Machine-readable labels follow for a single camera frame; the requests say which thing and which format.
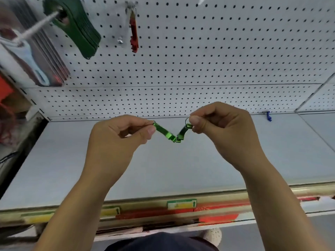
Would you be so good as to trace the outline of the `green keychain bottle opener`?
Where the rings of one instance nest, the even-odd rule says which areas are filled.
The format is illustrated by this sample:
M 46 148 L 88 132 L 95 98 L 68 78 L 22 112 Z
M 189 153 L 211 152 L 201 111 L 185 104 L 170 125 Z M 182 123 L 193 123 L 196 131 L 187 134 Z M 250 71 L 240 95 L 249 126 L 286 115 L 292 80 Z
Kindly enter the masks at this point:
M 156 128 L 156 131 L 164 135 L 168 140 L 172 141 L 173 143 L 180 143 L 181 140 L 178 139 L 177 136 L 173 135 L 171 132 L 163 128 L 157 122 L 153 121 L 153 126 Z
M 185 135 L 186 132 L 188 130 L 192 130 L 193 129 L 193 125 L 191 123 L 189 123 L 189 117 L 187 117 L 185 119 L 185 125 L 183 126 L 183 128 L 181 129 L 181 131 L 177 134 L 177 138 L 176 138 L 176 143 L 180 143 L 185 139 Z

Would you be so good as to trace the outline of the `person's dark trousers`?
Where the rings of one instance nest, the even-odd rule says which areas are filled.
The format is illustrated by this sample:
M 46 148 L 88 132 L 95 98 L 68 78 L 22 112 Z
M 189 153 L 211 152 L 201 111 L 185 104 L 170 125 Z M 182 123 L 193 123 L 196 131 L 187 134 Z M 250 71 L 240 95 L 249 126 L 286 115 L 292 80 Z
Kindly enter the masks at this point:
M 104 251 L 219 251 L 219 249 L 202 237 L 160 232 L 117 241 Z

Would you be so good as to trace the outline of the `hanging row of carded packets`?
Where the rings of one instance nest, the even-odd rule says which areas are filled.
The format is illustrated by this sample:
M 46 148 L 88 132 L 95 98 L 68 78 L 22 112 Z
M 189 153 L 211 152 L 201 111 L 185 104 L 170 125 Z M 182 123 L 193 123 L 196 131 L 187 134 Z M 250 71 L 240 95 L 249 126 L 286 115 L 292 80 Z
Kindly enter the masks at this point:
M 61 87 L 70 72 L 44 29 L 18 44 L 10 43 L 37 22 L 26 0 L 0 0 L 0 43 L 32 80 L 31 84 Z

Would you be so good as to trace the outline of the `shelf edge price rail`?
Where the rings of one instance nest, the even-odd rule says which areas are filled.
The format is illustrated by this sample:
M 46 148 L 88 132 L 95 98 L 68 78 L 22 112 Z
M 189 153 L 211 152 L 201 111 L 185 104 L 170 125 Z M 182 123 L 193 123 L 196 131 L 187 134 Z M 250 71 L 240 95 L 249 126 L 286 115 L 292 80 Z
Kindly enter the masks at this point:
M 166 203 L 169 200 L 197 199 L 197 203 L 249 200 L 246 190 L 228 190 L 215 193 L 195 195 L 183 195 L 180 197 L 158 197 L 145 199 L 130 199 L 110 201 L 103 206 L 119 206 L 121 214 L 113 219 L 100 219 L 100 227 L 118 228 L 124 226 L 140 226 L 156 222 L 168 222 L 173 220 L 187 221 L 207 216 L 236 215 L 251 212 L 251 205 L 230 207 L 208 211 L 194 212 L 193 209 L 168 210 Z M 40 207 L 17 210 L 0 210 L 0 228 L 38 225 L 48 223 L 57 207 Z

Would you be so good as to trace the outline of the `white shelf board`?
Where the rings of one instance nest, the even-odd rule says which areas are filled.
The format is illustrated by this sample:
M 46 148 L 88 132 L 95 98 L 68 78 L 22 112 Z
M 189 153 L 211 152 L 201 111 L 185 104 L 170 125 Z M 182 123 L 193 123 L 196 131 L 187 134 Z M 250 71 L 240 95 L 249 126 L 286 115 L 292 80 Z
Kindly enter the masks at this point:
M 262 148 L 288 184 L 335 181 L 335 152 L 297 114 L 252 115 Z M 50 122 L 0 199 L 0 211 L 59 205 L 78 181 L 97 121 Z M 244 189 L 205 135 L 173 143 L 156 132 L 105 201 Z

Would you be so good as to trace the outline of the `white display peg hook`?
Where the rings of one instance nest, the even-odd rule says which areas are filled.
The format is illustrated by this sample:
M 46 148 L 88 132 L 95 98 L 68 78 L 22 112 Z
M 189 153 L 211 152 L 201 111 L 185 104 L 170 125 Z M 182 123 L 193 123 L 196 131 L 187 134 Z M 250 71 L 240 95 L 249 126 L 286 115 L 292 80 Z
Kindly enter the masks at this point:
M 50 21 L 56 18 L 58 16 L 59 11 L 55 11 L 49 16 L 46 16 L 44 19 L 38 21 L 36 24 L 34 24 L 31 28 L 24 31 L 22 34 L 18 35 L 16 38 L 12 40 L 12 43 L 19 45 L 24 40 L 30 38 L 35 33 L 37 33 L 42 27 L 44 27 L 46 24 L 48 24 Z

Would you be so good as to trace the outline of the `silver display peg hook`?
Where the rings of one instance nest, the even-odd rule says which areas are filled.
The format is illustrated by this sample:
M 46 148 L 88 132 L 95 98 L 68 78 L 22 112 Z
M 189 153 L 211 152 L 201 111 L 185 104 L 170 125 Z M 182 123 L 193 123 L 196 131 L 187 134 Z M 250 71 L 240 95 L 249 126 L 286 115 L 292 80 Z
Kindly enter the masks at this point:
M 124 23 L 121 25 L 121 31 L 117 38 L 117 43 L 122 48 L 126 48 L 126 46 L 130 43 L 132 26 L 136 21 L 137 16 L 137 2 L 133 1 L 125 1 L 124 12 L 123 12 L 123 20 Z

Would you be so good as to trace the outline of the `red price label strip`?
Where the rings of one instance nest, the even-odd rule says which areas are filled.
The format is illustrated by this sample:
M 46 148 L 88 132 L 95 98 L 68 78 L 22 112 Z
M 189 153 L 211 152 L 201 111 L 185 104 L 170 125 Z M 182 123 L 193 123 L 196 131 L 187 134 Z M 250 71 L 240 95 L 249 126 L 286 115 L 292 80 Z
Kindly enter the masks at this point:
M 208 210 L 216 210 L 230 207 L 241 207 L 249 205 L 250 205 L 249 200 L 207 202 L 207 203 L 198 203 L 197 206 L 193 209 L 193 211 L 194 212 L 208 211 Z

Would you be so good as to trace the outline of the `person's left hand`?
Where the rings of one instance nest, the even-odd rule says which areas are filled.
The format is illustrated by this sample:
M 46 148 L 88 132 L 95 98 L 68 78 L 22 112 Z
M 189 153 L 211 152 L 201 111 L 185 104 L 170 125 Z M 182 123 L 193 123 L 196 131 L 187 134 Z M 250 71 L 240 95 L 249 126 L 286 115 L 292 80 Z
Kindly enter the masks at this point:
M 90 133 L 83 174 L 119 179 L 143 145 L 132 144 L 133 128 L 152 125 L 153 121 L 132 115 L 97 122 Z

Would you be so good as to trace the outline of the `person's white shoe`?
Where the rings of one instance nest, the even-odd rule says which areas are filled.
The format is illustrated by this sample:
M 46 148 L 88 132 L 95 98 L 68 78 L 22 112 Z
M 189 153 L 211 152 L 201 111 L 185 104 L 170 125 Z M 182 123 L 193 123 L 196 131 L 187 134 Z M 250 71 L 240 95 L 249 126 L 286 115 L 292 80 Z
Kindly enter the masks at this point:
M 217 248 L 222 241 L 222 231 L 220 228 L 204 230 L 202 238 L 208 245 Z

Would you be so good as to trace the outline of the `yellow price label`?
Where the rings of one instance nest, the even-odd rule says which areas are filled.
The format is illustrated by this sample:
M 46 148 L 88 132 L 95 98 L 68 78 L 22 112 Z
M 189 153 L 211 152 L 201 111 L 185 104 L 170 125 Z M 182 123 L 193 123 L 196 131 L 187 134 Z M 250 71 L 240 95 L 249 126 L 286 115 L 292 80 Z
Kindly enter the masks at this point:
M 119 206 L 103 206 L 100 214 L 100 219 L 113 219 L 120 214 L 121 208 Z

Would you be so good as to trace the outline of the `person's right forearm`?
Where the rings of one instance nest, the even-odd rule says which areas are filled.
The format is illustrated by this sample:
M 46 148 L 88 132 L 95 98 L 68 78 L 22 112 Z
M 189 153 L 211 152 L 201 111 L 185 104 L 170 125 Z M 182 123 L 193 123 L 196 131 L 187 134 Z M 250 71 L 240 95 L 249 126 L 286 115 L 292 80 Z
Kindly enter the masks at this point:
M 233 166 L 244 179 L 265 251 L 330 251 L 267 158 Z

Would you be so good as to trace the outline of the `hanging stack of green openers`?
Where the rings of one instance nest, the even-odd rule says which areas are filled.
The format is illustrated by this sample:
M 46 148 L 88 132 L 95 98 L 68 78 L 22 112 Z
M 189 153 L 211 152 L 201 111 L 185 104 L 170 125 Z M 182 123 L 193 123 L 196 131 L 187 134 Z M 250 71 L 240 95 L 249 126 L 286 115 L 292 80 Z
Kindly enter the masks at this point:
M 43 11 L 46 16 L 58 12 L 52 23 L 65 32 L 85 59 L 96 54 L 102 38 L 80 0 L 43 0 Z

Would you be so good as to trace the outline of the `white green price label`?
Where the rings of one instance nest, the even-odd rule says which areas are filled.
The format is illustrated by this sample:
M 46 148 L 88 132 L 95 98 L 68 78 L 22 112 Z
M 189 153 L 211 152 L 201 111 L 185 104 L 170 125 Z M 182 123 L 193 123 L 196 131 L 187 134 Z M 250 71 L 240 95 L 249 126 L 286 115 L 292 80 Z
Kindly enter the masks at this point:
M 166 203 L 168 210 L 194 209 L 197 206 L 197 199 L 169 200 Z

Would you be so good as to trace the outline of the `person's right hand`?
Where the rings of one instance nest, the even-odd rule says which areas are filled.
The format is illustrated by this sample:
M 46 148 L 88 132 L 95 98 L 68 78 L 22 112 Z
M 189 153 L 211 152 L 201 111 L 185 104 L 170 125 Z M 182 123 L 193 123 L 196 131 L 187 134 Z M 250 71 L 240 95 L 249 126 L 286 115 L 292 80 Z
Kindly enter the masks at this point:
M 219 134 L 211 141 L 220 155 L 239 172 L 247 172 L 269 163 L 248 111 L 214 102 L 191 115 L 203 117 L 219 128 Z

